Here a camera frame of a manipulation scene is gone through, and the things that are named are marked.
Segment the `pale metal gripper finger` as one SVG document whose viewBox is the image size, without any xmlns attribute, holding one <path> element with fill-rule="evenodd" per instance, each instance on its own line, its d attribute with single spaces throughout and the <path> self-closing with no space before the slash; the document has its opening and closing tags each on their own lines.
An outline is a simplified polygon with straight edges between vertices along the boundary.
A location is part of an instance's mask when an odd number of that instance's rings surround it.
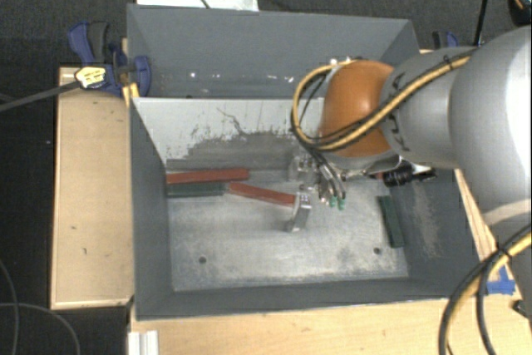
<svg viewBox="0 0 532 355">
<path fill-rule="evenodd" d="M 313 204 L 310 195 L 298 193 L 294 202 L 292 217 L 287 222 L 285 230 L 289 233 L 295 233 L 304 229 L 312 208 Z"/>
<path fill-rule="evenodd" d="M 314 160 L 310 155 L 295 155 L 288 166 L 288 180 L 311 182 L 314 177 Z"/>
</svg>

